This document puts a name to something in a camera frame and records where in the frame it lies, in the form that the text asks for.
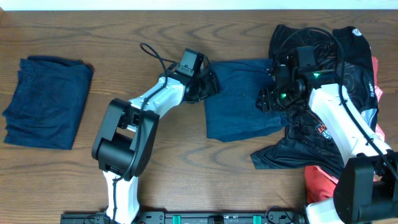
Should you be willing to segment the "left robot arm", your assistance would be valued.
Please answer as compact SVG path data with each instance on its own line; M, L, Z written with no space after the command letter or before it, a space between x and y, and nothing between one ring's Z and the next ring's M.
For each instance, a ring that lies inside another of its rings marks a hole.
M150 160L160 119L181 103L198 103L218 92L217 77L209 68L192 77L169 68L141 96L109 103L91 152L108 186L108 223L136 219L139 176Z

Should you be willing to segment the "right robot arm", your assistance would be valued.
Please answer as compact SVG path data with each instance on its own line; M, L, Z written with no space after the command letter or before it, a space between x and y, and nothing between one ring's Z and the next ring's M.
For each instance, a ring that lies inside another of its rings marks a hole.
M313 47L298 47L272 74L276 86L261 94L262 110L311 109L345 164L332 198L307 205L293 223L369 223L397 217L397 153L362 119L342 83L344 72L323 70Z

